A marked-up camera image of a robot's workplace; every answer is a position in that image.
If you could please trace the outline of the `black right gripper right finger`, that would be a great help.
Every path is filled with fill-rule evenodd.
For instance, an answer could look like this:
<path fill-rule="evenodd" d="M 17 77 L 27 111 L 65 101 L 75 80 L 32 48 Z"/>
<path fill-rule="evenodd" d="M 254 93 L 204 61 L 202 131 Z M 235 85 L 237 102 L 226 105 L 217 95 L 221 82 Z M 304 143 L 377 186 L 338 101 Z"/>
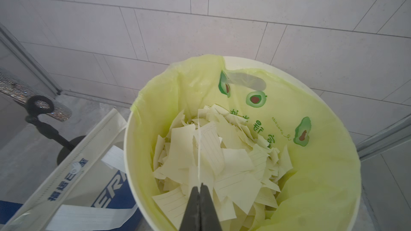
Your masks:
<path fill-rule="evenodd" d="M 200 230 L 222 231 L 210 190 L 204 184 L 200 187 Z"/>

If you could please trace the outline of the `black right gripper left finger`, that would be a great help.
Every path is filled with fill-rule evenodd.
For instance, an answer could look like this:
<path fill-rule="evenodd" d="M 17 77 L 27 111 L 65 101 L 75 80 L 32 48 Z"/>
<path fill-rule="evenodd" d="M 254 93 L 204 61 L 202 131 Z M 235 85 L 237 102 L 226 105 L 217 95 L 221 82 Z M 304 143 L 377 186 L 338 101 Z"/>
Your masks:
<path fill-rule="evenodd" d="M 201 197 L 198 187 L 193 187 L 179 231 L 201 230 Z"/>

